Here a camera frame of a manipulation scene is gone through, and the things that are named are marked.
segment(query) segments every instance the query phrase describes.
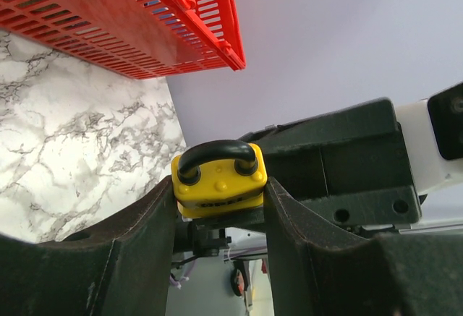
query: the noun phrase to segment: basket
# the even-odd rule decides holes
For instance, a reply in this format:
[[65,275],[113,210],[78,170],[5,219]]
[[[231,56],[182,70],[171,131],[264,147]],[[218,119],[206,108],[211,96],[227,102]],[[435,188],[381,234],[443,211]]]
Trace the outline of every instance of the basket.
[[0,27],[136,79],[245,67],[234,0],[0,0]]

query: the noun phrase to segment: gray floor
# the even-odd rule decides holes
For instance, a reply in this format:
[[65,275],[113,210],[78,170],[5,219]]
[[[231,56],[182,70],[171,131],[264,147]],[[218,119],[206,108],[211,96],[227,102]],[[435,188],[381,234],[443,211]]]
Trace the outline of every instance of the gray floor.
[[166,316],[244,316],[245,304],[231,290],[232,271],[222,257],[199,259],[181,290],[169,288]]

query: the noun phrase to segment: wall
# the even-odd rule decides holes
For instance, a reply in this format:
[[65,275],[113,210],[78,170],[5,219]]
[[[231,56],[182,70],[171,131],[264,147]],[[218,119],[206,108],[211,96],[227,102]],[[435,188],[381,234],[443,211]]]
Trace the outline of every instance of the wall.
[[[463,80],[461,0],[236,1],[247,69],[168,79],[188,145]],[[461,189],[433,195],[425,217],[463,217]]]

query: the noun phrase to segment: marble countertop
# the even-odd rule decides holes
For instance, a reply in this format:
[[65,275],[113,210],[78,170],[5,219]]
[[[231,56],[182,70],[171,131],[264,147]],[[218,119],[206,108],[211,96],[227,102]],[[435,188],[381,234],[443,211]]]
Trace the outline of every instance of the marble countertop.
[[125,208],[185,148],[165,79],[0,30],[0,232],[61,240]]

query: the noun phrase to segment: marble tabletop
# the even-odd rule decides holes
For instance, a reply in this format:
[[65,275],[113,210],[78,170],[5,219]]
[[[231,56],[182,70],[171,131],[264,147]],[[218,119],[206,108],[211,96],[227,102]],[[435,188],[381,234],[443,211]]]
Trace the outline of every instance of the marble tabletop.
[[142,197],[184,148],[164,78],[0,30],[0,233],[62,240]]

